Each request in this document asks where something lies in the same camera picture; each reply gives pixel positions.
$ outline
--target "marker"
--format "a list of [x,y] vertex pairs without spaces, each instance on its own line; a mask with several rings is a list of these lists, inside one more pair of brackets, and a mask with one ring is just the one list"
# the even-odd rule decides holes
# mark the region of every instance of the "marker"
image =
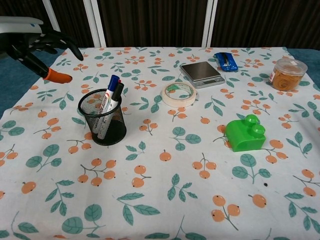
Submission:
[[100,111],[98,114],[105,114],[106,113],[106,110],[108,109],[108,106],[111,101],[111,97],[117,88],[119,80],[120,80],[120,78],[117,75],[111,76],[110,83],[109,83],[108,88],[105,92],[104,98],[101,103]]
[[[108,109],[106,111],[107,113],[114,110],[118,106],[119,99],[121,97],[121,93],[122,93],[122,90],[124,89],[124,86],[125,85],[123,83],[118,83],[118,85],[116,86],[116,89],[111,97],[111,101],[108,106]],[[109,125],[111,123],[111,120],[114,114],[116,114],[116,112],[110,113],[104,116],[102,119],[99,119],[99,123],[102,120],[102,124],[99,124],[98,136],[97,136],[98,139],[104,139],[106,137]]]
[[125,85],[123,83],[121,83],[121,82],[118,83],[118,85],[116,86],[116,89],[111,97],[111,101],[110,101],[109,107],[106,112],[110,112],[116,108],[116,106],[118,105],[118,101],[120,99],[120,96],[122,94],[122,90],[124,89],[124,86]]
[[[99,112],[98,112],[98,115],[105,114],[107,112],[108,106],[109,106],[110,101],[111,101],[111,97],[112,97],[112,95],[114,94],[114,91],[117,88],[119,79],[120,78],[117,75],[112,75],[111,76],[108,88],[105,91],[104,98],[102,100],[102,103],[101,103],[101,106],[100,106],[100,109],[99,109]],[[96,120],[95,124],[93,125],[93,129],[92,129],[94,134],[98,133],[102,123],[103,123],[103,119],[102,118],[100,118],[99,120]]]

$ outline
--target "blue floor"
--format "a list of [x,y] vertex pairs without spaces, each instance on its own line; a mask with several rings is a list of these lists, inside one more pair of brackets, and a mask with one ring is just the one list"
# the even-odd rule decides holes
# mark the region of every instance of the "blue floor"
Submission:
[[[37,51],[33,54],[47,66],[51,66],[63,52],[61,49],[57,49],[57,51],[57,54],[49,54],[43,51]],[[308,66],[308,75],[320,88],[320,51],[313,49],[288,49],[288,52],[295,59],[304,62]],[[0,59],[0,83],[2,87],[0,118],[3,116],[4,111],[12,108],[38,79],[39,76],[20,62],[10,57]]]

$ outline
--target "blue packet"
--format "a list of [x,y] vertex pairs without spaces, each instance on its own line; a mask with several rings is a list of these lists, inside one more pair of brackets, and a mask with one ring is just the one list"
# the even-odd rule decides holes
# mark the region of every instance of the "blue packet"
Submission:
[[221,69],[225,72],[236,72],[238,71],[238,66],[234,57],[228,52],[217,52],[215,57],[218,59]]

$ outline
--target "white pole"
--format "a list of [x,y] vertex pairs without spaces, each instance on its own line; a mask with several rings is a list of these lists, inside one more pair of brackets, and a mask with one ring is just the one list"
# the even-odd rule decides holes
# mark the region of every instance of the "white pole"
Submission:
[[99,40],[99,34],[98,34],[98,30],[97,30],[97,25],[96,25],[94,11],[93,11],[93,8],[91,5],[91,1],[90,0],[83,0],[83,4],[84,4],[84,8],[85,8],[86,17],[89,22],[89,27],[90,27],[94,47],[100,48],[101,43]]
[[206,47],[211,46],[212,33],[214,31],[214,25],[215,25],[215,19],[216,19],[217,5],[218,5],[218,0],[214,0],[213,8],[212,8],[212,18],[211,18],[211,23],[210,23],[209,33],[208,33],[208,40],[206,42]]
[[218,0],[207,1],[201,44],[202,48],[210,47],[216,18],[217,4]]
[[45,7],[46,13],[48,14],[48,17],[50,19],[51,25],[54,30],[60,31],[59,23],[57,21],[54,9],[52,8],[50,0],[42,0],[43,5]]
[[101,16],[99,12],[99,6],[97,0],[91,0],[92,8],[93,8],[93,14],[94,14],[94,19],[95,19],[95,24],[96,28],[98,31],[101,47],[106,48],[106,39],[105,39],[105,34],[104,34],[104,28],[102,26],[101,22]]

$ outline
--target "dark curtain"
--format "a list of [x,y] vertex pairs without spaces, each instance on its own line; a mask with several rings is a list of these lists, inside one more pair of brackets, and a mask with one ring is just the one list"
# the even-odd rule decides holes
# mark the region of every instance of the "dark curtain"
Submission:
[[0,0],[0,16],[36,18],[52,27],[42,0]]
[[219,0],[211,47],[320,49],[319,0]]
[[207,0],[98,0],[109,47],[200,47]]
[[78,47],[93,47],[94,42],[84,2],[82,0],[50,0],[50,2],[61,32],[74,39]]

